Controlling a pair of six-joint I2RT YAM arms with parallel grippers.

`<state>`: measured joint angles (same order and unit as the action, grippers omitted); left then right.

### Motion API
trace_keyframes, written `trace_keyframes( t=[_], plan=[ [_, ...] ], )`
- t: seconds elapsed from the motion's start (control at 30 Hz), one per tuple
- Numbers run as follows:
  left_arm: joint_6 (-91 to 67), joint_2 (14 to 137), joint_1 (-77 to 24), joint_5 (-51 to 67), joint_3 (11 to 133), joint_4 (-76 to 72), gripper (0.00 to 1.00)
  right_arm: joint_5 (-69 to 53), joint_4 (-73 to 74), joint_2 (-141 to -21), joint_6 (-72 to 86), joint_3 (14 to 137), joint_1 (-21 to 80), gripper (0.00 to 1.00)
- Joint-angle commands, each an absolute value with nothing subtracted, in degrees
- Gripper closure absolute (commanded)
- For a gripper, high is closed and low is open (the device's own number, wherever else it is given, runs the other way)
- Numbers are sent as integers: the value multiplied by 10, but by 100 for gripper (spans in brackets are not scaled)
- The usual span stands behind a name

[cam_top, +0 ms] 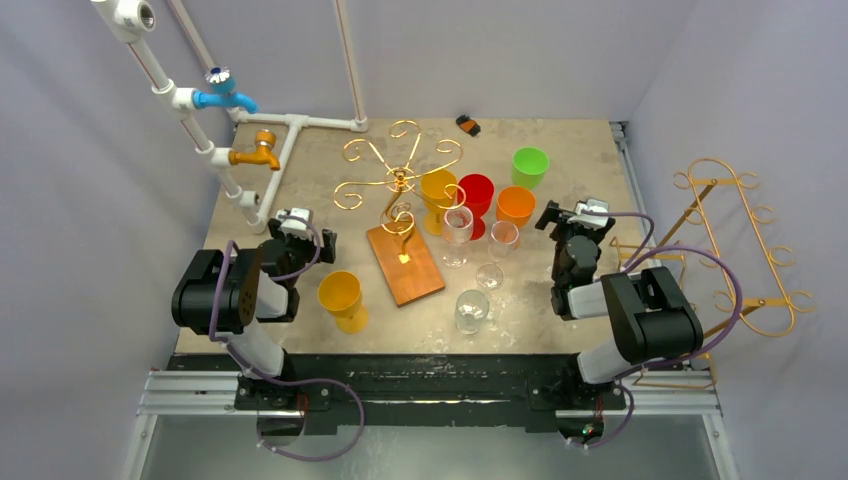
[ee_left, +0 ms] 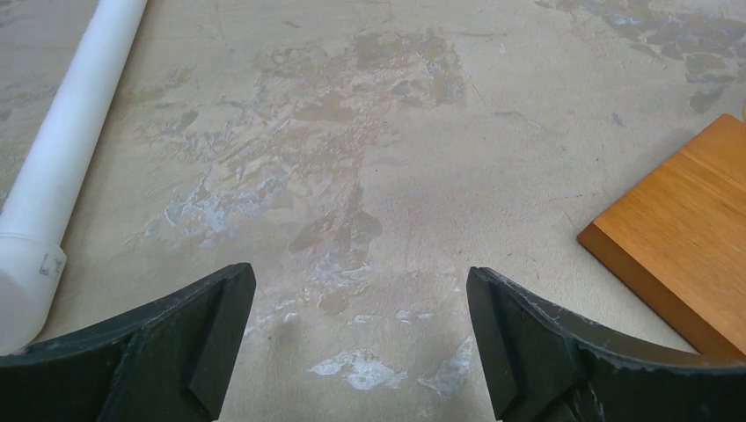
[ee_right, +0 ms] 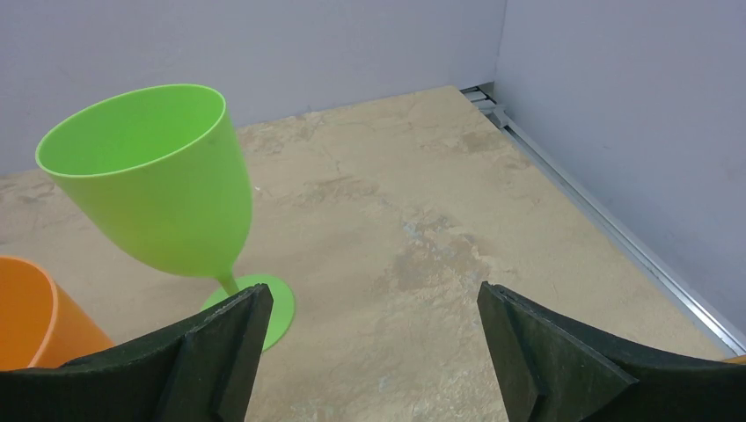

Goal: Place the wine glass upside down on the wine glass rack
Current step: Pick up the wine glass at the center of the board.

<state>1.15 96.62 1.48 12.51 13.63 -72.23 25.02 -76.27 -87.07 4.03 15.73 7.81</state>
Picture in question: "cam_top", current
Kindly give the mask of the yellow plastic goblet front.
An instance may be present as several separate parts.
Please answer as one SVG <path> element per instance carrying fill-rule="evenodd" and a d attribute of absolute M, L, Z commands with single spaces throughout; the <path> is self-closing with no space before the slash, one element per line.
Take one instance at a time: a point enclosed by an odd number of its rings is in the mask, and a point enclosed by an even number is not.
<path fill-rule="evenodd" d="M 356 334 L 366 327 L 368 311 L 363 304 L 360 281 L 353 273 L 345 270 L 330 273 L 321 281 L 317 297 L 340 331 Z"/>

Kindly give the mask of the gold wire wine glass rack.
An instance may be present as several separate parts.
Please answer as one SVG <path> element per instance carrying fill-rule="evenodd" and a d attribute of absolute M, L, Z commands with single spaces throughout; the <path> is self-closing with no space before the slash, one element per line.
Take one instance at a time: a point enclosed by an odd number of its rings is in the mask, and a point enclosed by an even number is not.
<path fill-rule="evenodd" d="M 398 120 L 389 128 L 393 139 L 408 134 L 415 135 L 406 163 L 392 166 L 385 160 L 374 143 L 366 138 L 348 141 L 342 149 L 342 157 L 356 162 L 367 148 L 385 167 L 385 178 L 378 181 L 346 181 L 333 192 L 334 204 L 347 211 L 362 206 L 363 197 L 352 190 L 354 186 L 384 187 L 391 197 L 380 214 L 380 225 L 368 230 L 366 237 L 383 273 L 388 289 L 397 307 L 409 305 L 445 288 L 445 282 L 433 260 L 429 248 L 421 235 L 410 203 L 403 200 L 406 194 L 423 198 L 417 182 L 424 178 L 411 168 L 419 144 L 423 138 L 420 125 L 411 119 Z"/>

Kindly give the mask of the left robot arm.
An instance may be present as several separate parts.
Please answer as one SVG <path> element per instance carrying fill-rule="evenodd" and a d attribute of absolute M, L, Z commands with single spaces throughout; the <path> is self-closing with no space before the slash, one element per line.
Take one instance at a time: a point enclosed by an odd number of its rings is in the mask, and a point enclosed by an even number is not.
<path fill-rule="evenodd" d="M 262 325 L 293 322 L 298 277 L 336 259 L 336 232 L 294 223 L 270 220 L 271 238 L 255 248 L 197 251 L 171 300 L 175 324 L 221 344 L 245 377 L 262 379 L 259 395 L 275 409 L 295 402 L 298 382 L 287 352 Z"/>

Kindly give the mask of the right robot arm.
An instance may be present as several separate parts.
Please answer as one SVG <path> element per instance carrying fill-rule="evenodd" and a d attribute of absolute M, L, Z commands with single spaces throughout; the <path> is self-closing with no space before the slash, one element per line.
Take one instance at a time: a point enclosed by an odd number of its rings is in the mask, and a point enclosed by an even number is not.
<path fill-rule="evenodd" d="M 610 340 L 574 354 L 561 381 L 564 399 L 584 407 L 601 385 L 651 360 L 682 357 L 703 345 L 703 330 L 689 301 L 666 267 L 636 273 L 596 274 L 600 243 L 616 221 L 607 203 L 588 199 L 574 210 L 549 201 L 535 227 L 554 227 L 551 305 L 564 321 L 605 317 Z"/>

